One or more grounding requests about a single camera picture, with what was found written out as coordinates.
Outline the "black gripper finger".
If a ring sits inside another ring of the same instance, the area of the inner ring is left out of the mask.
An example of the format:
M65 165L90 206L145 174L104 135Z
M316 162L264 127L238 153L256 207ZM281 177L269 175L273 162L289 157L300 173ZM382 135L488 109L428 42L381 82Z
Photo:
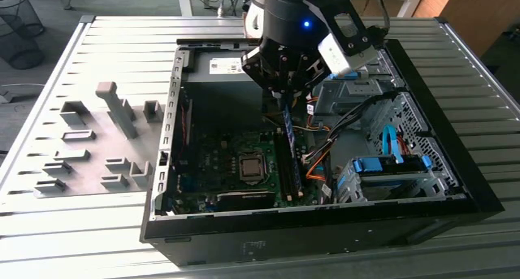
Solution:
M309 92L313 87L329 76L329 68L321 57L302 55L290 76L290 90L293 98Z
M274 98L282 97L285 89L281 89L276 70L270 67L261 55L258 46L252 50L242 52L242 71L262 90L270 93Z

